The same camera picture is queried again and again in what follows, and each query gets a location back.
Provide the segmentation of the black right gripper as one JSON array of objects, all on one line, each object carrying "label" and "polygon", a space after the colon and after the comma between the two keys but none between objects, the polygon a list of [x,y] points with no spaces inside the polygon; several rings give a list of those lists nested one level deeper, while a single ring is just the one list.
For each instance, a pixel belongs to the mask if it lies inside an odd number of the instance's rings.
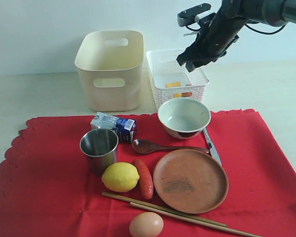
[{"label": "black right gripper", "polygon": [[216,62],[226,55],[226,50],[235,39],[237,33],[245,26],[243,17],[228,18],[224,12],[217,12],[209,26],[194,43],[177,56],[180,66],[185,65],[188,72]]}]

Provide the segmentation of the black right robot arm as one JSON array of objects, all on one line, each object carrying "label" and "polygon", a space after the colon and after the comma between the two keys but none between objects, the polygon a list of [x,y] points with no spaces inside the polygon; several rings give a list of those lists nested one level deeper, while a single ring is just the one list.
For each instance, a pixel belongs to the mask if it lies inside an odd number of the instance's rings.
[{"label": "black right robot arm", "polygon": [[263,23],[283,29],[289,22],[296,24],[296,0],[223,0],[217,12],[210,10],[209,3],[202,3],[177,15],[180,27],[199,25],[193,30],[195,41],[177,56],[189,72],[225,56],[244,26]]}]

